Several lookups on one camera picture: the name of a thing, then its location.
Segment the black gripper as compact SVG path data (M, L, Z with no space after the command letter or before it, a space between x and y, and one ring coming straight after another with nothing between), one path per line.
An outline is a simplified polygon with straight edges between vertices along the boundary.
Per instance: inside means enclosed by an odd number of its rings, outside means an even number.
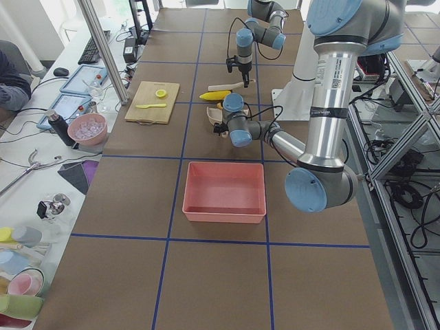
M250 72L252 70L252 57L241 57L234 55L232 57L226 58L225 60L228 73L232 73L234 67L237 67L241 72L243 79L243 86L247 88L249 86Z
M226 135L228 134L228 126L224 123L215 123L213 133L216 133L217 135Z

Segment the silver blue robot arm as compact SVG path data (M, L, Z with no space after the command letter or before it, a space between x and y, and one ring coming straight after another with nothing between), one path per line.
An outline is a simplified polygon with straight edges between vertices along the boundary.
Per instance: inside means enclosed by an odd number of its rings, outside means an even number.
M352 200L355 173L340 159L353 74L361 56L397 49L403 36L405 1L313 1L305 29L317 55L312 79L306 142L284 131L276 121L253 121L237 93L222 103L217 133L228 132L232 144L268 143L293 165L285 180L290 202L303 212L320 212Z
M245 88L250 83L253 44L282 50L286 39L283 26L288 17L284 8L275 1L248 1L247 13L250 17L236 33L236 55L226 58L228 72L237 67Z

